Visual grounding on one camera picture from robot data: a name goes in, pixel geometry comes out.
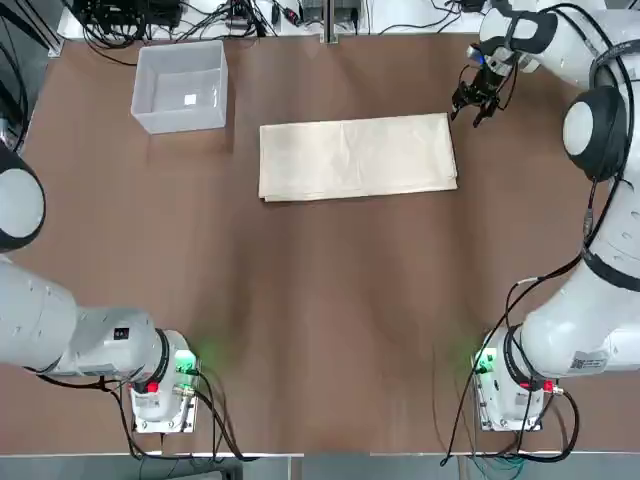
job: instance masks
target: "folded cloth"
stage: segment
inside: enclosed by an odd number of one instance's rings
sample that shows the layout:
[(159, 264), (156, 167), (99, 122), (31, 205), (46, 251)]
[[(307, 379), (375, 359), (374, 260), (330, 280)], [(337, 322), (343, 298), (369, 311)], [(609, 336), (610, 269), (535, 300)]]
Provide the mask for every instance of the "folded cloth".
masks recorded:
[(268, 202), (453, 190), (456, 176), (446, 113), (260, 127)]

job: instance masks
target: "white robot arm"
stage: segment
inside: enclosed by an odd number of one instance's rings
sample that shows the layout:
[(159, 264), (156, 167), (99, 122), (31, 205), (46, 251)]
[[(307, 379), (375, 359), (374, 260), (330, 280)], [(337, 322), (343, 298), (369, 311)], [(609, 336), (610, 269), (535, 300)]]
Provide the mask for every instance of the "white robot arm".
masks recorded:
[[(0, 142), (0, 253), (45, 219), (35, 173)], [(140, 432), (193, 430), (195, 356), (182, 335), (131, 308), (81, 308), (63, 287), (0, 255), (0, 362), (46, 376), (105, 376), (130, 386)]]
[[(527, 71), (539, 63), (566, 82), (589, 89), (565, 117), (565, 150), (594, 188), (611, 179), (614, 193), (604, 221), (585, 241), (582, 259), (564, 286), (527, 315), (521, 328), (497, 330), (480, 352), (476, 382), (483, 392), (478, 409), (484, 430), (520, 431), (523, 422), (536, 425), (544, 379), (640, 368), (640, 128), (628, 131), (640, 108), (635, 87), (640, 84), (632, 83), (629, 94), (615, 63), (619, 58), (633, 76), (640, 68), (640, 45), (628, 42), (640, 38), (640, 12), (591, 13), (617, 45), (611, 50), (579, 10), (560, 4), (542, 12), (515, 12), (498, 4), (483, 21), (480, 44), (470, 50), (481, 64), (480, 73), (453, 96), (452, 118), (466, 105), (480, 106), (477, 126), (497, 110), (492, 94), (518, 66)], [(599, 70), (595, 76), (594, 60), (607, 51), (613, 54), (604, 64), (609, 73)], [(611, 86), (614, 82), (619, 88)], [(589, 220), (585, 238), (592, 233)], [(538, 383), (528, 401), (530, 379)]]

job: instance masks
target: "plastic storage box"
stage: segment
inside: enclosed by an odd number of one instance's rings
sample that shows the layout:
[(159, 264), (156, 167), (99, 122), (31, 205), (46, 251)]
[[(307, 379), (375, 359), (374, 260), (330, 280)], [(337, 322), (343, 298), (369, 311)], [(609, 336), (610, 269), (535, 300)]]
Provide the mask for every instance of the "plastic storage box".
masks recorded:
[(131, 114), (152, 134), (221, 128), (227, 84), (221, 41), (143, 47)]

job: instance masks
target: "brown table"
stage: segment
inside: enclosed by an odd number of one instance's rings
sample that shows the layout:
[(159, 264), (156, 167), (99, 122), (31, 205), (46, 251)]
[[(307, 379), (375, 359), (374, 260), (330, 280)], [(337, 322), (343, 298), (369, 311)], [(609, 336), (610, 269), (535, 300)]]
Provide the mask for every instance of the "brown table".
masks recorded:
[[(228, 42), (226, 130), (155, 137), (129, 114), (134, 69), (67, 43), (24, 155), (47, 222), (13, 258), (82, 305), (141, 307), (186, 334), (223, 379), (244, 451), (442, 452), (468, 355), (508, 287), (578, 249), (589, 185), (563, 153), (560, 107), (574, 92), (541, 71), (520, 75), (509, 109), (479, 130), (462, 113), (452, 192), (265, 205), (258, 127), (448, 111), (474, 39)], [(0, 453), (126, 452), (109, 396), (6, 366), (0, 379)], [(583, 417), (578, 448), (640, 450), (637, 376), (563, 383)], [(167, 450), (209, 450), (202, 412)], [(556, 424), (525, 446), (559, 449)], [(510, 438), (481, 435), (478, 448)]]

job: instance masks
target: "metal pole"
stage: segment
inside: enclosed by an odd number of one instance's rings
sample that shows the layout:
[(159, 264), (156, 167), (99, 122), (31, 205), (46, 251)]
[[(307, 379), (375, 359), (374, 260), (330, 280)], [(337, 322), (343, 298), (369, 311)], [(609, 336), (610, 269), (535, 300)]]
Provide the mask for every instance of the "metal pole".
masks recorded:
[[(27, 8), (21, 5), (22, 2), (24, 2)], [(16, 5), (40, 34), (45, 43), (49, 45), (49, 56), (59, 57), (60, 52), (62, 52), (63, 43), (55, 29), (51, 28), (47, 22), (44, 21), (40, 13), (38, 13), (35, 7), (31, 4), (30, 0), (16, 0)]]
[(338, 43), (336, 37), (336, 19), (334, 17), (334, 0), (324, 0), (324, 30), (320, 38), (322, 43)]

